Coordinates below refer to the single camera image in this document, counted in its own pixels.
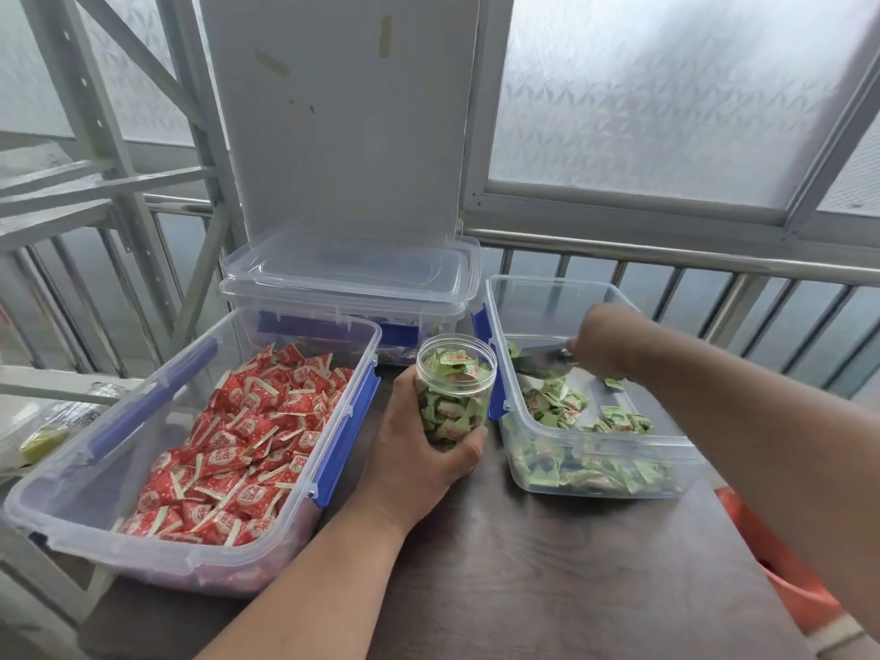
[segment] container lid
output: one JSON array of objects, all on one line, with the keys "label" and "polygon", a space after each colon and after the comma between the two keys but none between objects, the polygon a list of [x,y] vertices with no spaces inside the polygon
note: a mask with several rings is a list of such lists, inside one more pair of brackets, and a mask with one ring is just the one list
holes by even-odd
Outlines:
[{"label": "container lid", "polygon": [[436,314],[444,314],[443,304],[458,311],[479,290],[479,242],[467,236],[420,245],[285,228],[222,263],[226,294],[272,300],[302,298],[308,290],[334,295],[341,304],[367,297],[410,308],[435,303]]}]

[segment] orange object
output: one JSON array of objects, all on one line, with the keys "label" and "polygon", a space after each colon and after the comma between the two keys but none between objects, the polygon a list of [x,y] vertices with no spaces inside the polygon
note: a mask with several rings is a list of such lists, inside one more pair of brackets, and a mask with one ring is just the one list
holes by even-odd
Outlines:
[{"label": "orange object", "polygon": [[809,634],[843,614],[841,603],[825,590],[819,575],[776,537],[736,491],[721,488],[716,493],[801,632]]}]

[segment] forearm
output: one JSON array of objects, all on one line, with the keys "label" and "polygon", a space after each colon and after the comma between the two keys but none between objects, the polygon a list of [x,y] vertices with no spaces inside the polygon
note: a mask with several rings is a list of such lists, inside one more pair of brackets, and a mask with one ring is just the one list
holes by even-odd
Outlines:
[{"label": "forearm", "polygon": [[630,359],[721,476],[880,633],[880,418],[679,333]]},{"label": "forearm", "polygon": [[199,660],[367,655],[404,533],[350,503]]}]

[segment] hand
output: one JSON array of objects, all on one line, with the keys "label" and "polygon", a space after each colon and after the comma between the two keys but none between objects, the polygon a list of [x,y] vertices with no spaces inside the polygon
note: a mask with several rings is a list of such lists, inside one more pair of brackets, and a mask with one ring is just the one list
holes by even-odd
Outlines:
[{"label": "hand", "polygon": [[428,444],[415,392],[415,366],[396,380],[379,434],[369,449],[350,504],[378,512],[404,534],[479,463],[486,428],[471,431],[442,453]]},{"label": "hand", "polygon": [[638,310],[617,303],[594,305],[566,349],[593,375],[633,379],[638,351],[666,330]]}]

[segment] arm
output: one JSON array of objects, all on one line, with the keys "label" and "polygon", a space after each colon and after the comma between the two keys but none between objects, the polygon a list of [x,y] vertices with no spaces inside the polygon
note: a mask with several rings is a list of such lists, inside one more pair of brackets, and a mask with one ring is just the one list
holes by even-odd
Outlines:
[{"label": "arm", "polygon": [[422,429],[415,368],[394,382],[357,490],[199,660],[366,657],[391,568],[412,527],[479,462],[486,429],[445,454]]},{"label": "arm", "polygon": [[569,350],[654,394],[742,498],[880,636],[880,416],[605,304]]}]

